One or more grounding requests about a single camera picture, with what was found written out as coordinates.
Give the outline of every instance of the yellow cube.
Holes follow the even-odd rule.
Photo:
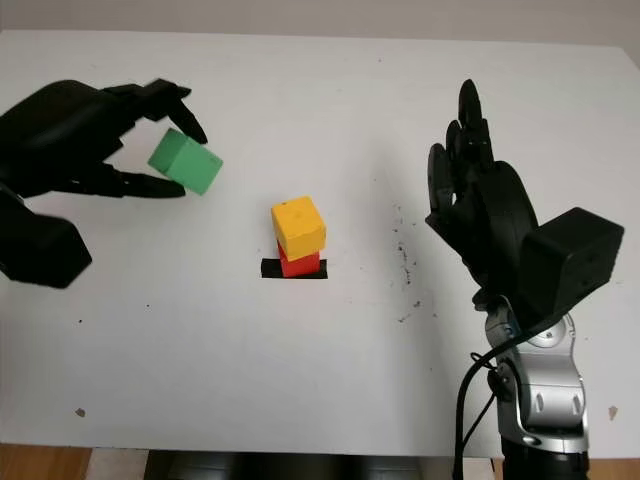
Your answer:
[[[327,229],[311,197],[274,205],[271,217],[278,243],[287,260],[298,260],[324,248]]]

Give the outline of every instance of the green cube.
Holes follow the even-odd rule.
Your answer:
[[[198,142],[172,128],[149,159],[153,168],[199,195],[207,191],[222,163]]]

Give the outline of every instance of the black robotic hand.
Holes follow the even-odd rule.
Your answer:
[[[10,279],[67,287],[91,263],[69,221],[37,215],[22,198],[49,191],[172,198],[179,184],[104,164],[138,119],[169,117],[200,143],[207,137],[182,103],[188,88],[166,80],[98,90],[52,83],[0,116],[0,270]]]
[[[516,171],[495,161],[471,80],[446,148],[431,147],[427,223],[462,257],[479,310],[506,298],[523,330],[557,321],[610,278],[622,227],[580,208],[538,226]]]

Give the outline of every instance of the wire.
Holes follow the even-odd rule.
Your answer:
[[[473,360],[474,362],[477,362],[478,360],[480,360],[482,355],[480,355],[478,352],[471,352],[470,357],[471,357],[471,360]],[[493,366],[491,364],[491,362],[486,362],[483,365],[483,367],[485,367],[487,370],[491,370],[491,371],[494,371],[496,369],[496,367]],[[482,408],[482,410],[480,411],[480,413],[476,417],[475,421],[473,422],[473,425],[471,425],[471,428],[469,428],[469,431],[464,436],[464,440],[462,440],[462,448],[463,449],[467,446],[467,443],[469,442],[469,439],[471,438],[471,435],[473,435],[473,432],[475,432],[476,428],[478,428],[478,425],[480,425],[480,422],[482,421],[482,418],[485,416],[485,414],[487,413],[487,411],[491,407],[491,404],[493,403],[495,398],[496,398],[496,395],[494,393],[492,393],[491,397],[489,398],[489,401],[487,401],[487,403]]]
[[[473,425],[471,425],[471,428],[469,429],[467,434],[464,436],[464,440],[462,440],[463,450],[467,446],[467,442],[469,442],[469,439],[471,438],[471,435],[473,435],[473,432],[475,432],[476,428],[478,428],[478,425],[480,425],[480,422],[482,421],[482,417],[484,417],[484,415],[487,413],[487,411],[489,410],[489,407],[491,407],[491,404],[493,403],[495,398],[496,398],[495,393],[492,393],[491,397],[489,397],[489,401],[485,404],[482,411],[478,414],[478,418],[476,418],[476,421],[473,422]]]
[[[501,345],[491,349],[489,352],[485,353],[483,356],[478,358],[476,362],[469,367],[467,373],[465,374],[462,382],[460,382],[460,388],[458,389],[458,398],[456,400],[456,440],[455,440],[455,453],[453,460],[453,480],[464,480],[464,472],[462,467],[462,459],[464,453],[464,438],[463,438],[463,421],[464,421],[464,402],[467,396],[467,390],[469,389],[469,384],[473,377],[480,371],[482,367],[485,367],[487,363],[493,360],[498,355],[506,352],[510,348],[515,347],[527,340],[533,338],[538,333],[542,332],[548,328],[546,322],[541,322],[538,324],[537,328],[534,330],[521,333],[520,335],[507,340]]]

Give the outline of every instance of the table surface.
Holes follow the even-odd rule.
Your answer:
[[[203,197],[28,202],[75,223],[93,264],[64,291],[0,283],[0,441],[450,455],[488,345],[474,283],[424,224],[425,170],[472,77],[541,221],[580,205],[627,229],[611,283],[573,311],[575,358],[591,455],[640,455],[640,72],[621,50],[5,31],[0,65],[0,111],[61,78],[189,86],[225,160]],[[152,173],[168,127],[139,122],[113,163]],[[299,195],[327,224],[329,279],[262,279],[269,208]],[[477,380],[469,421],[488,394]],[[490,413],[467,453],[496,455],[496,432]]]

